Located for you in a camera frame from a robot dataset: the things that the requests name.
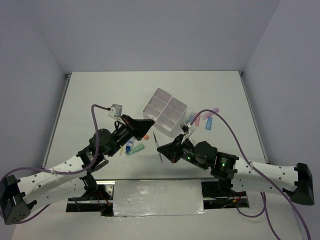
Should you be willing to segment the blue white glue tube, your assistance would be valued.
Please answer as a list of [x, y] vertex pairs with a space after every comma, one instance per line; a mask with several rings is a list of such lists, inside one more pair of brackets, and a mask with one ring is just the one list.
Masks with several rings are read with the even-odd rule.
[[134, 146], [134, 142], [135, 142], [135, 139], [132, 137], [128, 140], [128, 142], [125, 144], [125, 154], [126, 155], [129, 155], [130, 154], [130, 151], [131, 149], [133, 148]]

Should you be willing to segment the grey craft knife pen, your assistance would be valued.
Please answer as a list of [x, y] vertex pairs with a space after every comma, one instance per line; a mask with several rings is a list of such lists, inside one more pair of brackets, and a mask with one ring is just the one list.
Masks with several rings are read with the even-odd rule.
[[162, 159], [162, 155], [161, 155], [161, 153], [158, 151], [159, 143], [158, 143], [156, 134], [155, 134], [154, 131], [153, 131], [152, 133], [153, 133], [153, 138], [154, 138], [154, 141], [155, 141], [155, 146], [156, 146], [156, 149], [157, 149], [157, 153], [158, 153], [158, 155], [159, 155], [160, 162], [161, 162], [161, 164], [163, 164], [164, 162], [163, 162], [163, 159]]

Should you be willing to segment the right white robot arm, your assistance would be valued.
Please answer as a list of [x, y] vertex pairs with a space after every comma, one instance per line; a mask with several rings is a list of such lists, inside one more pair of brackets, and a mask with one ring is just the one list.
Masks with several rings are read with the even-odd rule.
[[157, 147], [157, 151], [171, 163], [185, 160], [190, 164], [210, 170], [218, 180], [217, 190], [223, 196], [232, 192], [264, 192], [286, 194], [295, 204], [313, 206], [313, 176], [305, 163], [295, 166], [278, 166], [218, 151], [207, 141], [193, 144], [183, 134], [171, 143]]

